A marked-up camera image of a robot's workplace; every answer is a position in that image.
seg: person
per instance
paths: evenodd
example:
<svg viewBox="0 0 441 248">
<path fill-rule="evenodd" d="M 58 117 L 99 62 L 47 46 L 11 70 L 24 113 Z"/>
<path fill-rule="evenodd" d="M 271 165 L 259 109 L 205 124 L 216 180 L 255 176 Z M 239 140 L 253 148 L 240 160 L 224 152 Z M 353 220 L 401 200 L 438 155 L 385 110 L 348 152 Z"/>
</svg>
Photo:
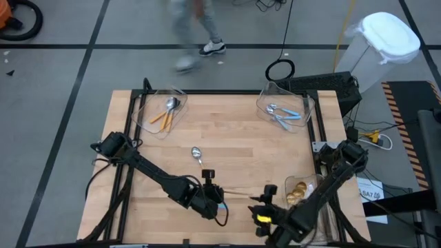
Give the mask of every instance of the person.
<svg viewBox="0 0 441 248">
<path fill-rule="evenodd" d="M 224 53 L 226 46 L 218 34 L 214 23 L 212 0 L 172 0 L 173 30 L 178 40 L 185 48 L 184 55 L 177 61 L 176 70 L 186 72 L 198 65 L 195 55 L 193 37 L 190 30 L 192 10 L 196 18 L 209 34 L 209 43 L 199 50 L 200 56 L 210 56 Z"/>
</svg>

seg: wooden tabletop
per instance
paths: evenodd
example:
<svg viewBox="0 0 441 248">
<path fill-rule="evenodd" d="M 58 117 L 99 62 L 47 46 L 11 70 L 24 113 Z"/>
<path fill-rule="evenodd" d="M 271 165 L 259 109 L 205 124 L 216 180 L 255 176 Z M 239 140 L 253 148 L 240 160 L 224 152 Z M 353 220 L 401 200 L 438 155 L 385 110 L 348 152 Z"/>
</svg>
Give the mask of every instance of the wooden tabletop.
<svg viewBox="0 0 441 248">
<path fill-rule="evenodd" d="M 319 98 L 327 140 L 344 140 L 335 92 L 319 92 Z M 169 136 L 159 140 L 142 131 L 139 151 L 169 174 L 200 178 L 201 169 L 190 152 L 192 147 L 200 147 L 204 166 L 216 170 L 216 184 L 256 196 L 266 184 L 276 184 L 279 188 L 274 202 L 283 205 L 286 177 L 314 174 L 308 131 L 305 127 L 291 134 L 258 118 L 256 99 L 256 95 L 189 95 L 189 109 Z M 113 92 L 103 138 L 111 131 L 123 132 L 129 101 L 130 91 Z M 104 165 L 97 163 L 94 173 Z M 114 174 L 115 167 L 111 167 L 90 186 L 78 238 L 88 235 L 107 211 Z M 355 178 L 340 188 L 338 197 L 349 221 L 370 240 Z M 123 242 L 181 244 L 188 238 L 191 244 L 263 244 L 264 239 L 254 234 L 256 226 L 247 208 L 257 202 L 233 194 L 226 194 L 225 202 L 230 210 L 229 221 L 226 227 L 219 227 L 213 220 L 202 219 L 195 211 L 170 200 L 160 185 L 136 171 Z M 118 211 L 112 237 L 116 236 L 119 216 Z M 224 217 L 225 210 L 221 209 L 218 218 L 223 222 Z"/>
</svg>

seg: person's leg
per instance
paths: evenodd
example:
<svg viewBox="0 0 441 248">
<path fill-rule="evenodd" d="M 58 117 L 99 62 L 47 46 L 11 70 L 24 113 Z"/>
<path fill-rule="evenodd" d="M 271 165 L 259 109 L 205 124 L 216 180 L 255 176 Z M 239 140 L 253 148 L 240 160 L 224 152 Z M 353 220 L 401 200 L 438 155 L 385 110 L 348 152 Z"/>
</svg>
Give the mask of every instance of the person's leg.
<svg viewBox="0 0 441 248">
<path fill-rule="evenodd" d="M 193 37 L 190 28 L 190 20 L 192 17 L 191 1 L 189 0 L 172 0 L 171 11 L 173 17 L 173 31 L 178 37 L 179 43 L 185 48 L 185 55 L 182 56 L 177 64 L 176 70 L 179 72 L 191 70 L 197 63 L 194 56 Z"/>
<path fill-rule="evenodd" d="M 199 22 L 209 34 L 210 42 L 199 51 L 201 56 L 209 56 L 213 53 L 224 53 L 225 44 L 219 36 L 216 24 L 214 23 L 214 9 L 212 0 L 203 0 L 204 15 L 199 18 Z"/>
</svg>

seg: sneaker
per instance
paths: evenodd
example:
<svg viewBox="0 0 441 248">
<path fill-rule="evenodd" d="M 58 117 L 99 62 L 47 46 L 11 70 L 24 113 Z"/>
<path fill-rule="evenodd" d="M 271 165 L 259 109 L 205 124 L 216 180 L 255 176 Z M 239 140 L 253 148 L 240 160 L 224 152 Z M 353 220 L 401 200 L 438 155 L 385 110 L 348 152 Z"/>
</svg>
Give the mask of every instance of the sneaker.
<svg viewBox="0 0 441 248">
<path fill-rule="evenodd" d="M 198 65 L 199 60 L 192 55 L 182 56 L 178 62 L 176 62 L 177 72 L 188 72 Z"/>
<path fill-rule="evenodd" d="M 201 56 L 210 56 L 213 53 L 224 53 L 227 50 L 225 44 L 220 41 L 219 43 L 213 43 L 213 41 L 209 41 L 204 48 L 199 50 L 199 55 Z"/>
</svg>

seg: clear plastic container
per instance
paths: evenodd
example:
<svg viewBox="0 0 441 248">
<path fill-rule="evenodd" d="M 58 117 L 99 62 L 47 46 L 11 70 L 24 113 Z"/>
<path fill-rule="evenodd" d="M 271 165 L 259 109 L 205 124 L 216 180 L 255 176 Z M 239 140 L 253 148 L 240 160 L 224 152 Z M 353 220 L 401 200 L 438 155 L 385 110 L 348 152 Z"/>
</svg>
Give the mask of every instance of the clear plastic container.
<svg viewBox="0 0 441 248">
<path fill-rule="evenodd" d="M 172 122 L 165 125 L 164 128 L 161 128 L 165 115 L 160 117 L 157 121 L 152 121 L 167 111 L 167 101 L 171 97 L 178 99 L 179 105 L 169 113 L 169 117 L 171 115 L 173 116 Z M 157 90 L 155 94 L 147 96 L 145 105 L 133 113 L 132 120 L 145 131 L 153 134 L 154 137 L 163 139 L 173 130 L 173 128 L 182 119 L 184 114 L 188 111 L 186 102 L 186 93 L 179 89 L 172 88 L 169 90 Z M 143 115 L 142 122 L 138 122 L 139 114 Z"/>
<path fill-rule="evenodd" d="M 269 82 L 260 93 L 256 105 L 259 118 L 288 132 L 297 132 L 311 118 L 315 102 L 309 96 L 293 94 L 279 88 L 274 82 Z"/>
<path fill-rule="evenodd" d="M 289 209 L 295 204 L 298 204 L 300 200 L 307 199 L 311 193 L 317 188 L 317 186 L 323 181 L 323 176 L 321 175 L 311 175 L 307 177 L 295 177 L 290 176 L 285 180 L 285 192 L 283 196 L 283 202 L 285 208 Z M 299 192 L 302 189 L 301 185 L 306 185 L 306 189 L 303 191 L 304 196 L 300 200 L 296 200 L 294 204 L 288 203 L 287 195 L 292 194 L 294 191 Z M 338 231 L 334 213 L 331 207 L 326 204 L 318 213 L 316 235 L 314 237 L 314 230 L 301 242 L 301 244 L 306 244 L 312 241 L 314 245 L 321 245 L 326 242 L 332 242 L 338 240 Z"/>
</svg>

